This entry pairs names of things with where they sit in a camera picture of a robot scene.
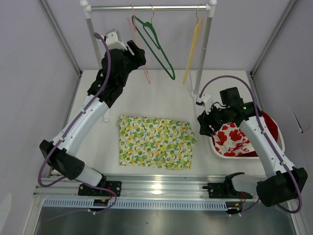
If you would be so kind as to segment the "lemon print skirt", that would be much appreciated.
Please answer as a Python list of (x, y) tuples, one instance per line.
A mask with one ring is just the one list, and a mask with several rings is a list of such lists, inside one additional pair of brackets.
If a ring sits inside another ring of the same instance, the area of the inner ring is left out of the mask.
[(117, 126), (121, 166), (191, 168), (196, 136), (189, 122), (121, 115)]

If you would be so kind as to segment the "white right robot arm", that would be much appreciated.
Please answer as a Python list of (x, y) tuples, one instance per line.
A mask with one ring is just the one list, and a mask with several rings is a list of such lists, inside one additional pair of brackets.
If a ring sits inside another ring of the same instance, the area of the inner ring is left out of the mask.
[(200, 94), (196, 104), (205, 110), (198, 116), (200, 134), (213, 136), (229, 122), (247, 136), (257, 153), (266, 178), (247, 176), (244, 173), (232, 174), (231, 181), (223, 186), (224, 194), (235, 197), (241, 191), (258, 196), (267, 207), (280, 206), (281, 203), (297, 199), (298, 213), (303, 206), (301, 191), (308, 178), (304, 168), (296, 168), (275, 141), (254, 102), (245, 103), (236, 87), (220, 92), (222, 107), (217, 108), (208, 95)]

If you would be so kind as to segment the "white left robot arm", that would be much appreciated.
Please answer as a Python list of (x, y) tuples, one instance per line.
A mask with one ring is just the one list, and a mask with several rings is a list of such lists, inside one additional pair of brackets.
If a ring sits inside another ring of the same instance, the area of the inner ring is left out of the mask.
[(122, 94), (129, 74), (146, 64), (145, 51), (134, 41), (129, 40), (125, 49), (110, 49), (107, 42), (104, 42), (106, 53), (101, 61), (102, 68), (75, 118), (53, 140), (43, 140), (40, 144), (45, 159), (40, 172), (48, 165), (63, 178), (89, 185), (89, 190), (96, 196), (106, 191), (104, 176), (78, 159), (76, 154), (91, 128)]

